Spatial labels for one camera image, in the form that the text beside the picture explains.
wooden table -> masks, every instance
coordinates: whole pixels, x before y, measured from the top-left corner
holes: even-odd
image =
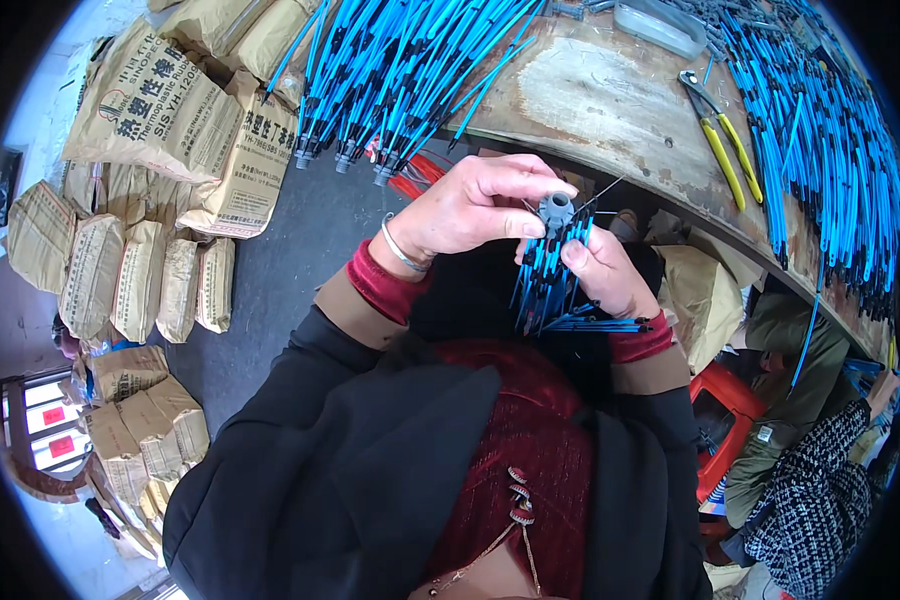
[[[700,128],[678,74],[696,69],[701,79],[709,54],[686,60],[616,30],[612,10],[587,13],[583,22],[565,16],[537,17],[527,30],[536,40],[504,66],[483,98],[468,135],[528,147],[614,177],[623,176],[668,203],[667,210],[701,227],[754,260],[813,302],[819,236],[793,198],[784,198],[789,270],[780,269],[767,239],[767,219],[747,188],[730,143],[719,131],[746,210],[737,209],[730,186]],[[476,69],[479,81],[497,64],[502,43]],[[752,137],[740,94],[725,63],[714,63],[706,86],[754,160]],[[450,122],[458,129],[467,106]],[[843,283],[825,288],[820,310],[870,358],[885,361],[890,340],[884,322],[857,316],[857,299]]]

bracelet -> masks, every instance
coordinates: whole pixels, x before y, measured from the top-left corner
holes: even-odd
[[[390,232],[387,231],[387,222],[394,218],[393,212],[387,212],[384,214],[384,220],[380,222],[380,231],[384,233],[384,240],[386,240],[386,245],[390,246],[390,249],[396,255],[397,258],[402,260],[410,269],[418,272],[418,273],[426,273],[430,267],[421,267],[420,265],[414,263],[410,258],[403,253],[400,249],[400,246],[396,245],[394,238],[391,237]]]

yellow-handled pliers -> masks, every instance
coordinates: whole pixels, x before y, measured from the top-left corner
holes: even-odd
[[[693,71],[680,71],[679,78],[680,82],[687,90],[687,95],[690,96],[690,104],[693,105],[696,116],[699,118],[699,126],[703,128],[703,134],[710,143],[710,148],[713,149],[713,154],[716,155],[717,162],[720,163],[720,169],[722,169],[723,174],[726,176],[726,182],[730,184],[730,190],[733,192],[733,200],[737,203],[737,209],[744,210],[747,207],[747,202],[744,200],[744,191],[743,188],[740,187],[740,181],[737,179],[737,174],[733,172],[731,160],[727,157],[727,151],[724,150],[724,145],[720,142],[720,138],[717,137],[717,129],[714,128],[710,122],[710,117],[712,115],[708,112],[704,102],[706,102],[710,106],[710,109],[713,110],[713,113],[716,114],[717,122],[720,123],[720,128],[723,130],[723,133],[726,134],[726,138],[730,140],[733,151],[737,155],[737,160],[740,161],[740,166],[743,167],[746,185],[750,188],[750,193],[753,194],[753,198],[756,198],[758,203],[762,203],[763,192],[760,191],[760,185],[756,181],[754,167],[751,166],[750,159],[747,157],[747,151],[740,141],[740,136],[737,135],[736,130],[734,130],[731,120],[727,118],[727,115],[724,114],[722,110],[720,110],[720,104],[713,101],[713,98],[700,84],[700,81],[697,80],[697,75]]]

black jacket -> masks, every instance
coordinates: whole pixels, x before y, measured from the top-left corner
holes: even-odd
[[[500,385],[492,367],[431,356],[422,342],[371,349],[313,306],[169,500],[164,555],[180,589],[191,600],[406,598]],[[710,597],[687,388],[609,398],[586,426],[597,451],[584,596]]]

red plastic stool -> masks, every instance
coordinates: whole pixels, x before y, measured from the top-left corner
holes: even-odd
[[[731,469],[731,464],[744,447],[747,432],[754,421],[767,411],[767,406],[736,375],[715,362],[707,365],[690,381],[690,402],[696,402],[701,390],[713,395],[726,410],[733,413],[735,419],[716,454],[710,456],[709,452],[700,452],[696,455],[699,460],[696,501],[703,504]]]

